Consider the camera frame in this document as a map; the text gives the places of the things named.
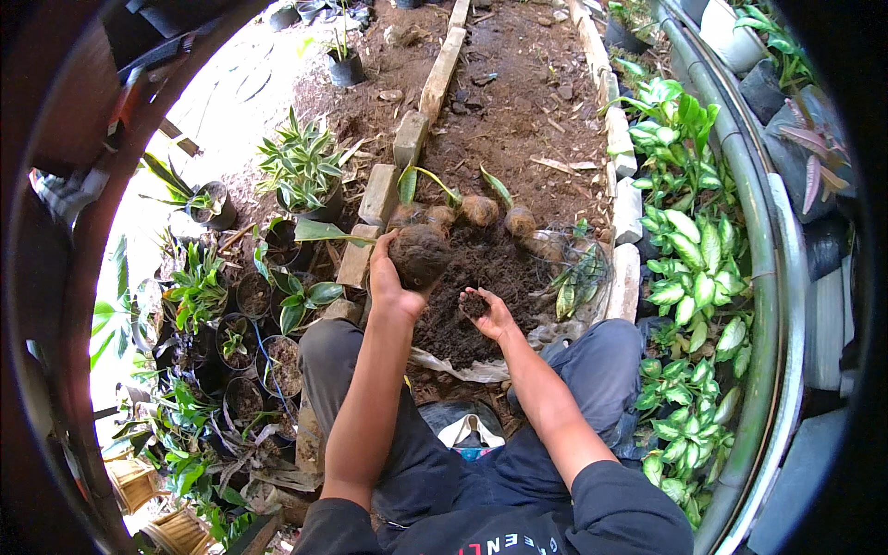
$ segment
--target plant pot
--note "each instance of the plant pot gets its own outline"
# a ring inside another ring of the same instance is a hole
[[[302,372],[299,370],[299,345],[289,337],[270,336],[263,342],[268,356],[281,363],[277,370],[270,369],[266,374],[266,357],[258,356],[259,382],[269,395],[278,399],[289,399],[302,391]]]
[[[330,70],[330,81],[337,87],[351,87],[367,80],[361,56],[354,48],[348,51],[342,61],[336,55],[336,50],[327,52],[327,67]]]
[[[272,28],[272,31],[277,33],[299,21],[300,15],[298,7],[294,8],[290,5],[284,6],[277,12],[268,16],[268,27]]]
[[[155,468],[138,459],[108,461],[105,471],[114,486],[117,504],[123,514],[133,514],[149,500],[165,493],[155,485]]]
[[[639,40],[628,29],[620,25],[613,17],[607,17],[605,29],[605,44],[614,48],[622,48],[633,54],[644,54],[652,45]]]
[[[251,272],[241,279],[234,292],[237,309],[251,320],[258,320],[268,313],[272,304],[272,286],[259,272]]]
[[[226,359],[225,355],[222,353],[222,344],[228,339],[226,330],[234,325],[234,321],[241,318],[247,321],[247,329],[243,333],[242,340],[242,345],[247,348],[247,354],[232,353],[232,355]],[[219,321],[219,327],[216,329],[215,344],[216,352],[222,360],[222,363],[235,372],[242,372],[250,369],[256,364],[256,352],[258,351],[259,346],[258,337],[256,335],[256,329],[253,327],[253,322],[245,314],[230,313]]]
[[[306,25],[311,25],[314,18],[317,17],[318,12],[326,7],[327,2],[325,0],[313,0],[312,2],[297,4],[296,10],[299,14],[299,18],[304,21]]]
[[[145,18],[164,38],[194,30],[214,19],[232,0],[130,0],[126,9]]]
[[[280,248],[290,244],[298,245],[297,249],[286,253],[286,256],[284,253],[274,253],[268,255],[268,259],[273,264],[284,266],[291,272],[304,272],[312,262],[314,242],[294,242],[295,230],[296,222],[285,219],[278,222],[273,231],[266,233],[266,242],[269,247]]]
[[[339,216],[342,215],[342,209],[345,206],[341,182],[337,182],[333,186],[333,190],[330,191],[327,195],[327,198],[324,199],[323,206],[321,206],[317,210],[311,210],[308,212],[291,211],[283,200],[283,193],[281,192],[281,189],[278,189],[275,192],[275,195],[277,196],[278,206],[286,210],[288,213],[293,214],[298,218],[311,219],[316,222],[322,222],[324,224],[335,224],[339,220]]]
[[[228,382],[225,402],[229,417],[240,420],[244,427],[253,422],[256,413],[265,405],[259,388],[246,377],[236,377]]]
[[[211,181],[199,189],[199,192],[206,189],[210,193],[210,197],[214,200],[222,202],[222,211],[213,216],[213,213],[207,209],[189,211],[188,215],[191,219],[201,226],[214,229],[216,231],[225,231],[232,226],[237,219],[237,210],[228,196],[228,187],[221,181]]]
[[[725,0],[710,0],[703,11],[700,38],[735,74],[750,71],[767,55],[765,45],[748,27],[733,28],[737,15]]]
[[[699,27],[703,20],[703,11],[706,10],[706,5],[709,2],[710,0],[681,0],[680,4],[687,17],[691,18],[691,21]]]
[[[786,95],[780,90],[780,79],[770,59],[760,60],[740,81],[740,94],[762,125],[767,125],[784,105]]]
[[[170,555],[203,555],[215,543],[207,525],[191,507],[163,515],[146,524],[141,532]]]

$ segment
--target wooden basket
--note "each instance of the wooden basket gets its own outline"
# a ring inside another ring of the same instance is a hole
[[[206,523],[190,507],[146,524],[142,533],[170,555],[204,555],[215,543]]]
[[[157,489],[157,471],[138,459],[105,462],[105,471],[114,485],[117,504],[124,514],[133,514],[148,500],[165,494]]]

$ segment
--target wood chip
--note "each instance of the wood chip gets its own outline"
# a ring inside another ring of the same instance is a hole
[[[565,164],[563,162],[559,162],[558,160],[552,160],[551,158],[543,158],[541,156],[531,156],[530,161],[540,163],[543,166],[549,166],[550,168],[553,168],[554,170],[564,171],[568,175],[580,175],[579,173],[572,170],[571,167],[568,166],[567,164]]]
[[[597,170],[595,162],[571,162],[568,164],[571,170]]]
[[[546,121],[549,122],[549,125],[551,125],[552,127],[554,127],[557,131],[560,131],[560,132],[562,132],[562,133],[567,133],[567,130],[565,130],[565,128],[563,128],[563,127],[561,127],[560,125],[558,125],[558,122],[556,122],[556,121],[553,120],[552,118],[550,118],[550,117],[549,117],[549,118],[546,118]]]

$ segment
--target handful of soil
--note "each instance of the handful of soil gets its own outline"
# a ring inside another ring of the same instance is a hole
[[[444,234],[426,224],[404,227],[389,245],[389,258],[401,286],[412,291],[425,291],[434,285],[450,264],[450,256]]]
[[[487,300],[474,291],[467,292],[465,297],[459,300],[459,307],[470,320],[478,320],[490,310]]]

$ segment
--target soil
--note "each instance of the soil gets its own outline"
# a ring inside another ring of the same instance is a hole
[[[277,382],[284,397],[292,397],[302,391],[302,372],[298,366],[299,345],[292,339],[275,336],[266,339],[265,347],[268,356],[280,362],[272,366],[270,373],[274,375],[274,380],[268,380],[267,388],[276,394],[274,383]]]
[[[262,395],[253,383],[245,378],[236,378],[228,385],[226,392],[228,406],[234,410],[234,418],[249,424],[258,411],[262,410]]]
[[[223,361],[233,369],[244,370],[250,367],[253,361],[256,359],[256,349],[259,345],[256,340],[256,330],[253,328],[253,324],[250,322],[250,319],[246,316],[235,316],[233,318],[224,318],[219,323],[218,331],[216,332],[216,348],[219,351],[219,354],[222,355],[222,344],[228,340],[228,334],[226,330],[233,326],[234,323],[238,320],[246,320],[247,321],[247,330],[243,333],[243,339],[241,344],[247,348],[247,354],[238,353],[235,351],[231,353],[231,356],[225,358],[222,356]]]
[[[554,313],[552,299],[529,295],[549,283],[547,265],[519,247],[502,221],[490,227],[457,221],[450,249],[453,259],[416,323],[414,345],[439,359],[450,359],[457,369],[470,367],[472,361],[502,358],[496,343],[459,311],[459,294],[466,287],[483,287],[499,296],[524,333],[539,325],[538,314]]]
[[[389,258],[404,289],[425,291],[440,278],[450,263],[447,239],[426,224],[404,227],[389,247]]]
[[[261,316],[272,302],[272,287],[262,274],[247,274],[237,287],[237,306],[242,314]]]
[[[470,320],[478,320],[490,309],[487,300],[473,291],[465,294],[465,297],[459,301],[459,307]]]

